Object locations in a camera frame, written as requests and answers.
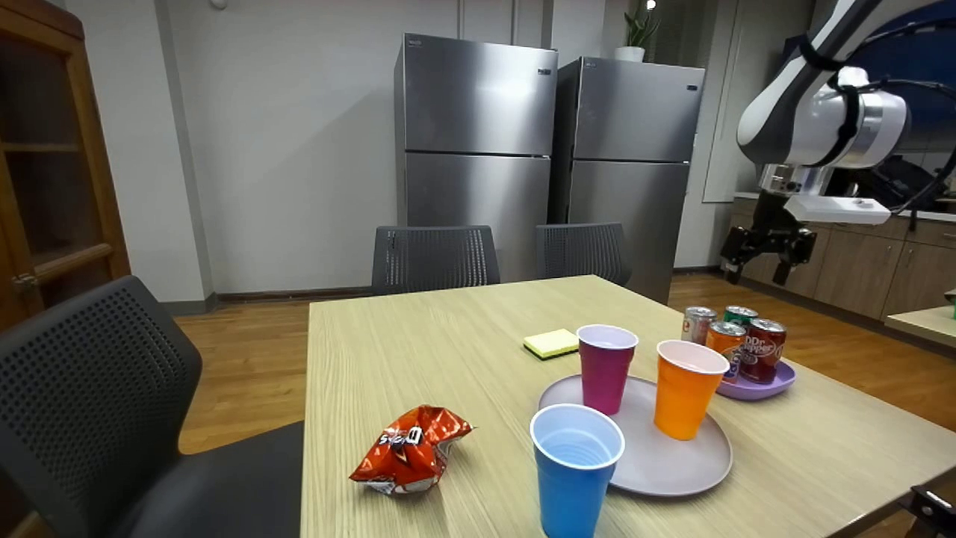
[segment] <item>chair backrest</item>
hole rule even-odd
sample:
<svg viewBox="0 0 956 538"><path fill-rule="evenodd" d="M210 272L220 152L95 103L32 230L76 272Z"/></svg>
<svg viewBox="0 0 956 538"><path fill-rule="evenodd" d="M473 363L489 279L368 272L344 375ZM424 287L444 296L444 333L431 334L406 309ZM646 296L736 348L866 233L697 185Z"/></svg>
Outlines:
<svg viewBox="0 0 956 538"><path fill-rule="evenodd" d="M179 458L199 354L138 279L0 334L0 469L56 535L108 535Z"/></svg>
<svg viewBox="0 0 956 538"><path fill-rule="evenodd" d="M622 224L537 224L537 258L545 275L601 275L624 285Z"/></svg>
<svg viewBox="0 0 956 538"><path fill-rule="evenodd" d="M489 227L379 227L374 287L443 290L500 285L500 258Z"/></svg>

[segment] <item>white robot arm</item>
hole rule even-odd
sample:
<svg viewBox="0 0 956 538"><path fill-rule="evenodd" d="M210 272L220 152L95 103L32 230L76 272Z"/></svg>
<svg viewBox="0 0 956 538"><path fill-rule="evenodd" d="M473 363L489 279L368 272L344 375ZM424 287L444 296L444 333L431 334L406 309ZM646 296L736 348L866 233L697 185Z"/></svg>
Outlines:
<svg viewBox="0 0 956 538"><path fill-rule="evenodd" d="M842 65L882 24L934 0L834 0L781 74L748 106L737 146L757 166L785 166L761 179L749 230L731 230L721 270L736 281L757 255L781 255L773 281L812 255L812 221L882 224L891 213L866 197L824 197L834 167L876 167L906 130L906 103L870 89L866 71Z"/></svg>

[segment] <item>purple plastic cup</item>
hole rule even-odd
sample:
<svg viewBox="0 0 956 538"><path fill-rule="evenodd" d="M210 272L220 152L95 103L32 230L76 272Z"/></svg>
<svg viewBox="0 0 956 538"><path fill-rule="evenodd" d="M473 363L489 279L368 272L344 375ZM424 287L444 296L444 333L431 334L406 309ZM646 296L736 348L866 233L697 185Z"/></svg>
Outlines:
<svg viewBox="0 0 956 538"><path fill-rule="evenodd" d="M622 327L580 327L580 382L585 408L615 415L640 339Z"/></svg>

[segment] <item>blue plastic cup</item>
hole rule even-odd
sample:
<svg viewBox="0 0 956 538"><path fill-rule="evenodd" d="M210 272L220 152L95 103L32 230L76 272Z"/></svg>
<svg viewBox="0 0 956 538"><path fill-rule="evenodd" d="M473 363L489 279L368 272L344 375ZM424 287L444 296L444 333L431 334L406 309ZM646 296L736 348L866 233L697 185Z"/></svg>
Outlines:
<svg viewBox="0 0 956 538"><path fill-rule="evenodd" d="M580 403L534 412L540 530L548 538L595 535L606 485L624 455L622 427Z"/></svg>

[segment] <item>red snack bag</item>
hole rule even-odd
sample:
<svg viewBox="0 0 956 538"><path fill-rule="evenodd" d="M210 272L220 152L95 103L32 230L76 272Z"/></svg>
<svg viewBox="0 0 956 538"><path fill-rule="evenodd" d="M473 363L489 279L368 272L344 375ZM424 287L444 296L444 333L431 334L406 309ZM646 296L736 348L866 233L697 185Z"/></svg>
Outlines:
<svg viewBox="0 0 956 538"><path fill-rule="evenodd" d="M468 432L468 421L444 408L415 408L382 432L349 479L382 493L427 490L444 473L444 444Z"/></svg>

